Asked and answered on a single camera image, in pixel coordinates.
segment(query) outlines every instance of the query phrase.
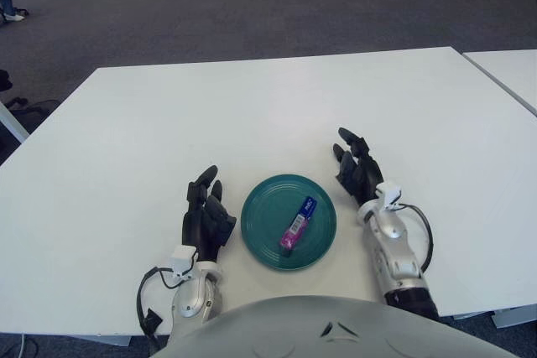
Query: silver robotic forearm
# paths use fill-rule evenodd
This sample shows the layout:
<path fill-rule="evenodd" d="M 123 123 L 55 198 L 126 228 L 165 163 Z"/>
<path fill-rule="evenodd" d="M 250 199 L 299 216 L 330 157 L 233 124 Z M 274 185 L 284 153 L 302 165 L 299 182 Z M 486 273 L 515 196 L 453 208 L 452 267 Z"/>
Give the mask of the silver robotic forearm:
<path fill-rule="evenodd" d="M 396 212 L 401 188 L 382 182 L 376 193 L 378 199 L 360 207 L 358 220 L 364 227 L 364 241 L 382 295 L 389 305 L 438 319 L 420 264 L 409 246 L 406 226 Z"/>

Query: table leg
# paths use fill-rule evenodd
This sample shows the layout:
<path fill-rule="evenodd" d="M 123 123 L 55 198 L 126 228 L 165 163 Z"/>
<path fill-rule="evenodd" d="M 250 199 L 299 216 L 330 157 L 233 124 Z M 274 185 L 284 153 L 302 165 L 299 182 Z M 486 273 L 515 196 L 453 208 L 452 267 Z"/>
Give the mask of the table leg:
<path fill-rule="evenodd" d="M 493 322 L 497 329 L 533 322 L 534 320 L 537 320 L 537 304 L 497 310 L 493 314 Z"/>
<path fill-rule="evenodd" d="M 26 140 L 29 133 L 21 125 L 11 112 L 0 102 L 0 122 L 13 134 L 21 143 Z"/>

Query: person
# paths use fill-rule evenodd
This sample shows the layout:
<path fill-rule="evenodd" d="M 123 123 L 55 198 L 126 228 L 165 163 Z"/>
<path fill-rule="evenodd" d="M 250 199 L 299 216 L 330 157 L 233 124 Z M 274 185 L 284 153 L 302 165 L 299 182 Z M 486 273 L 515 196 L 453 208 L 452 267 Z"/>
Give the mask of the person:
<path fill-rule="evenodd" d="M 17 14 L 17 9 L 13 7 L 13 0 L 0 0 L 0 7 L 6 21 L 22 21 L 24 17 Z"/>

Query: sneaker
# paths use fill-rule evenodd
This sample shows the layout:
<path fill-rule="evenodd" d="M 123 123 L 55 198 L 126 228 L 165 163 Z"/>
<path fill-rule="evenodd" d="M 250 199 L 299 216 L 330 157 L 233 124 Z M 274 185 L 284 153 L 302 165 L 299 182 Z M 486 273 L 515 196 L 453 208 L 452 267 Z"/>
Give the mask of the sneaker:
<path fill-rule="evenodd" d="M 15 14 L 14 16 L 10 16 L 9 14 L 4 14 L 3 16 L 6 18 L 6 21 L 23 21 L 24 20 L 24 17 L 19 14 Z"/>

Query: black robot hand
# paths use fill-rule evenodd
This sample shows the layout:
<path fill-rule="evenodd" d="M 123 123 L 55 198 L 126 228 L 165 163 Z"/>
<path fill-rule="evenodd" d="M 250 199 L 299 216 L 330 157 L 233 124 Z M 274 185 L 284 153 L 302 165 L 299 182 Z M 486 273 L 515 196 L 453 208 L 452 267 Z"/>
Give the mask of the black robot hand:
<path fill-rule="evenodd" d="M 208 168 L 196 182 L 188 184 L 188 211 L 183 218 L 183 245 L 195 246 L 198 261 L 216 262 L 220 246 L 226 245 L 237 218 L 223 207 L 222 183 L 217 180 L 207 197 L 207 191 L 216 177 L 216 165 Z"/>
<path fill-rule="evenodd" d="M 345 151 L 339 144 L 334 144 L 334 154 L 340 163 L 337 180 L 359 205 L 376 199 L 375 189 L 384 179 L 378 164 L 369 155 L 368 144 L 362 137 L 343 127 L 338 132 L 345 143 L 351 146 L 351 151 Z"/>

